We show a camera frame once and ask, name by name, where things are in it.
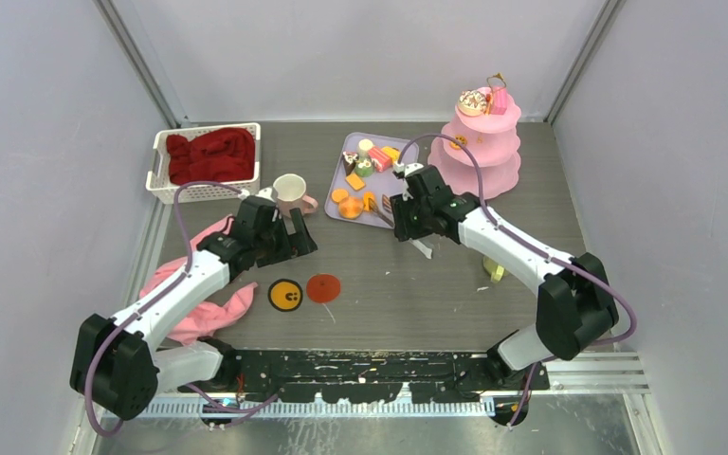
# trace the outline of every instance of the white basket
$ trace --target white basket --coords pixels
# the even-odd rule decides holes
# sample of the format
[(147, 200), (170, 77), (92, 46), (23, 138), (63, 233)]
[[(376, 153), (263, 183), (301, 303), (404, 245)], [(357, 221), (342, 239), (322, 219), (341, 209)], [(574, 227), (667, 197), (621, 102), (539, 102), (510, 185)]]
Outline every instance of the white basket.
[[(258, 123), (236, 123), (234, 125), (204, 126), (201, 128), (182, 128), (179, 130), (163, 130), (155, 136), (153, 148), (157, 151), (157, 169), (155, 164), (152, 170), (146, 175), (146, 189), (157, 196), (163, 204), (174, 203), (174, 192), (179, 186), (169, 180), (169, 152), (166, 150), (166, 137), (169, 135), (181, 135), (188, 140), (202, 136), (205, 133), (221, 128), (245, 128), (255, 137), (255, 171), (251, 180), (240, 180), (237, 182), (222, 182), (232, 185), (239, 190), (249, 190), (252, 194), (258, 192), (261, 185), (261, 125)], [(212, 187), (211, 185), (197, 185), (184, 189), (180, 193), (180, 202), (210, 201), (213, 199), (233, 199), (238, 195), (224, 188)]]

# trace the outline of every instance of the cake stand tier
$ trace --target cake stand tier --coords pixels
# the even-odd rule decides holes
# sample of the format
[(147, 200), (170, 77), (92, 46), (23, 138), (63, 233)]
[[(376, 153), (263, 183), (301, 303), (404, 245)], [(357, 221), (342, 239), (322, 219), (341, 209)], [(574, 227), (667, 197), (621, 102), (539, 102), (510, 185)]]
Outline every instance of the cake stand tier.
[[(479, 89), (480, 92), (485, 95), (489, 93), (489, 87), (482, 87)], [(502, 115), (489, 115), (489, 116), (476, 116), (470, 117), (462, 114), (462, 111), (458, 107), (453, 110), (456, 111), (456, 117), (464, 123), (467, 128), (476, 130), (480, 133), (500, 133), (502, 131), (511, 130), (515, 128), (520, 120), (520, 108), (515, 104), (515, 100), (508, 93), (506, 97), (509, 101), (506, 107), (506, 112)]]
[[(428, 164), (436, 166), (445, 182), (453, 192), (461, 194), (472, 192), (479, 194), (479, 180), (476, 170), (465, 166), (445, 153), (440, 138), (431, 143), (431, 154)], [(503, 192), (512, 190), (518, 184), (518, 169), (520, 169), (520, 155), (513, 154), (508, 161), (498, 166), (481, 167), (484, 184), (484, 199), (492, 199)]]
[[(467, 139), (467, 150), (476, 157), (481, 167), (498, 166), (507, 162), (512, 154), (516, 155), (520, 148), (520, 138), (514, 128), (503, 133), (488, 135), (477, 131), (467, 130), (457, 119), (442, 127), (442, 134), (450, 137), (464, 136)], [(453, 148), (449, 140), (443, 140), (443, 148), (451, 158), (462, 164), (473, 167), (473, 162), (462, 150)]]

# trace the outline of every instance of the red cloth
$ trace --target red cloth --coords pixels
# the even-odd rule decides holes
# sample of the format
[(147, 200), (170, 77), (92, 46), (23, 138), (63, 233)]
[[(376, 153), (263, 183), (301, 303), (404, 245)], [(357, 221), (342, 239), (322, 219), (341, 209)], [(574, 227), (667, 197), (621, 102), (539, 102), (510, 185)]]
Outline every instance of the red cloth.
[(255, 139), (244, 128), (222, 128), (191, 142), (183, 140), (180, 135), (166, 138), (172, 157), (169, 180), (175, 185), (197, 180), (249, 180), (255, 172)]

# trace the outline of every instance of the wooden table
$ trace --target wooden table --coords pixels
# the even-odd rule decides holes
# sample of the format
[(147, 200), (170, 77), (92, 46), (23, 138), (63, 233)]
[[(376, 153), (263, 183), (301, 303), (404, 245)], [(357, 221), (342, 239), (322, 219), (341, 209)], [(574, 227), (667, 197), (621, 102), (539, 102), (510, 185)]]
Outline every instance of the wooden table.
[[(308, 182), (320, 208), (327, 197), (344, 138), (351, 132), (412, 138), (439, 132), (442, 123), (273, 122), (262, 125), (262, 187), (284, 173)], [(520, 181), (490, 201), (501, 216), (557, 249), (584, 251), (573, 203), (548, 124), (522, 123)], [(421, 142), (421, 161), (430, 140)], [(238, 209), (237, 200), (183, 204), (191, 235)], [(306, 217), (319, 250), (302, 258), (253, 268), (209, 300), (227, 301), (244, 284), (257, 282), (255, 301), (235, 325), (217, 336), (238, 348), (483, 351), (531, 324), (536, 302), (530, 290), (507, 274), (492, 283), (482, 256), (447, 239), (431, 238), (427, 260), (391, 231), (331, 219), (319, 211)], [(174, 219), (169, 221), (160, 262), (184, 255)], [(282, 313), (266, 291), (280, 278), (303, 287), (318, 273), (339, 277), (342, 292), (327, 305), (307, 298)]]

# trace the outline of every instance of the cup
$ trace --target cup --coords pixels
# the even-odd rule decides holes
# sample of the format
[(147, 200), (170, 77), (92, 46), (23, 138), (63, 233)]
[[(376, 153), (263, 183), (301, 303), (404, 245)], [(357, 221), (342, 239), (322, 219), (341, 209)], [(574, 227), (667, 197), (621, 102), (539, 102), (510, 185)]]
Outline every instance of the cup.
[(317, 199), (305, 193), (305, 179), (295, 173), (285, 173), (272, 184), (275, 189), (278, 209), (283, 216), (290, 216), (291, 209), (300, 209), (303, 215), (314, 213), (319, 207)]

